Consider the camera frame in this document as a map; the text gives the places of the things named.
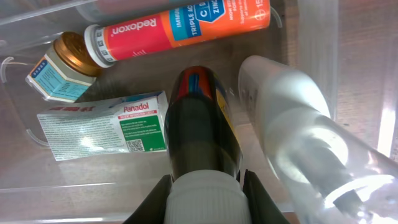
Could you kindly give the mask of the orange Redoxon tube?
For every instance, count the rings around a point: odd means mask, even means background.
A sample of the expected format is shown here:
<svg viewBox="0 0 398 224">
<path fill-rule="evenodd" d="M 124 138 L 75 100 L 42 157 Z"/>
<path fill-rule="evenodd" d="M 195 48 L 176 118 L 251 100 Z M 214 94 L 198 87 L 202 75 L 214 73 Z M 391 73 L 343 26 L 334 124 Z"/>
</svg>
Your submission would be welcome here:
<svg viewBox="0 0 398 224">
<path fill-rule="evenodd" d="M 85 29 L 91 58 L 108 68 L 118 60 L 265 29 L 269 0 L 209 0 L 133 19 Z"/>
</svg>

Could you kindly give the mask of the small jar gold lid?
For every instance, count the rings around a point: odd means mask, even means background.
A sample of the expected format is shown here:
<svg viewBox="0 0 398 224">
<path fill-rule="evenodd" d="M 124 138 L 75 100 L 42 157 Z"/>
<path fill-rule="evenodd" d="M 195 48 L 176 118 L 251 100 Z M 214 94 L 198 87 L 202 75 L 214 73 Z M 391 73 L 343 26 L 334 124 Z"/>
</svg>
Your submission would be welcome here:
<svg viewBox="0 0 398 224">
<path fill-rule="evenodd" d="M 73 103 L 100 76 L 82 35 L 64 32 L 54 40 L 25 80 L 46 101 Z"/>
</svg>

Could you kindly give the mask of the white green Panadol box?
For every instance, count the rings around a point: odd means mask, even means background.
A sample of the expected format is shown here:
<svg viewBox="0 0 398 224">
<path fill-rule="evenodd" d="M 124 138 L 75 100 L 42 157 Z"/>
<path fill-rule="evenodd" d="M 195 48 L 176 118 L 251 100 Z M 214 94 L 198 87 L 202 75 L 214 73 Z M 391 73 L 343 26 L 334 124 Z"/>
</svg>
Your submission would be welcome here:
<svg viewBox="0 0 398 224">
<path fill-rule="evenodd" d="M 166 150 L 164 91 L 53 106 L 37 118 L 56 161 Z"/>
</svg>

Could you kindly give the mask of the clear plastic container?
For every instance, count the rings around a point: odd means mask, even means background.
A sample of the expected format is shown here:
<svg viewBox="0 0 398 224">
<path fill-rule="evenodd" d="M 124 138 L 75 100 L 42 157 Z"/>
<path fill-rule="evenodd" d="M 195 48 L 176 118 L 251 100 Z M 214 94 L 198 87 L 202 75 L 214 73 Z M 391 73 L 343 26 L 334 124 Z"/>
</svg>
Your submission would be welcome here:
<svg viewBox="0 0 398 224">
<path fill-rule="evenodd" d="M 185 1 L 1 2 L 1 222 L 121 223 L 170 173 L 165 152 L 56 161 L 37 115 L 50 106 L 25 78 L 63 32 L 83 32 L 185 5 Z M 272 1 L 269 28 L 132 58 L 106 69 L 82 96 L 96 101 L 153 91 L 170 94 L 179 73 L 211 68 L 229 99 L 252 170 L 282 213 L 297 222 L 239 102 L 238 72 L 259 55 L 301 70 L 325 96 L 331 118 L 397 159 L 397 2 Z"/>
</svg>

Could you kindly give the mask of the dark bottle white cap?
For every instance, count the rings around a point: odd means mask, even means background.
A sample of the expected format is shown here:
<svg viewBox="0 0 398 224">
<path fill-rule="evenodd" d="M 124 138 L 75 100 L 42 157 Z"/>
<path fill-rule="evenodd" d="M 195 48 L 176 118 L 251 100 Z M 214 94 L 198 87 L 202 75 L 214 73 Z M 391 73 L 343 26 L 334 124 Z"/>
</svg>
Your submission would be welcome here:
<svg viewBox="0 0 398 224">
<path fill-rule="evenodd" d="M 165 117 L 173 183 L 165 223 L 250 223 L 239 183 L 242 151 L 217 75 L 207 67 L 181 72 Z"/>
</svg>

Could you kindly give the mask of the white spray bottle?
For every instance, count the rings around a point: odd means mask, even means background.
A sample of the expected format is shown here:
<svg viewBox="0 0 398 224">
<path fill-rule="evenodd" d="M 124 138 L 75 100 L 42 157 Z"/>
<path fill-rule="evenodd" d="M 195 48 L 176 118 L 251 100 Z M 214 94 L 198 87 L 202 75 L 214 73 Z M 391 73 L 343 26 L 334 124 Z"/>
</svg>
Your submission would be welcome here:
<svg viewBox="0 0 398 224">
<path fill-rule="evenodd" d="M 397 164 L 333 121 L 307 74 L 253 55 L 238 90 L 301 223 L 397 222 Z"/>
</svg>

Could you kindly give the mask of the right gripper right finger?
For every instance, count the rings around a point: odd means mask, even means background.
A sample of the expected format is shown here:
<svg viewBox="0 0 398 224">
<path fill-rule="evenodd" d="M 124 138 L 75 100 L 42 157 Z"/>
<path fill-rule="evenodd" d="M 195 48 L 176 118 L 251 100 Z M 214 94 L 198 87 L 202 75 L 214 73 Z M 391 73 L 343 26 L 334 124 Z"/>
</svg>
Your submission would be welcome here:
<svg viewBox="0 0 398 224">
<path fill-rule="evenodd" d="M 244 175 L 243 192 L 248 198 L 252 224 L 290 224 L 271 199 L 255 172 Z"/>
</svg>

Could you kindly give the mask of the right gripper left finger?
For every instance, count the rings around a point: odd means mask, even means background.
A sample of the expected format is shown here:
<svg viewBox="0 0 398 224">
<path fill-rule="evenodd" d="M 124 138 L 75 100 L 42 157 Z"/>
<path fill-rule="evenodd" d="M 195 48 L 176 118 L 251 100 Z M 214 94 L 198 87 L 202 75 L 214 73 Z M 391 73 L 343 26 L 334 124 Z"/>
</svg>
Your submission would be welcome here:
<svg viewBox="0 0 398 224">
<path fill-rule="evenodd" d="M 171 186 L 171 175 L 164 175 L 123 224 L 163 224 Z"/>
</svg>

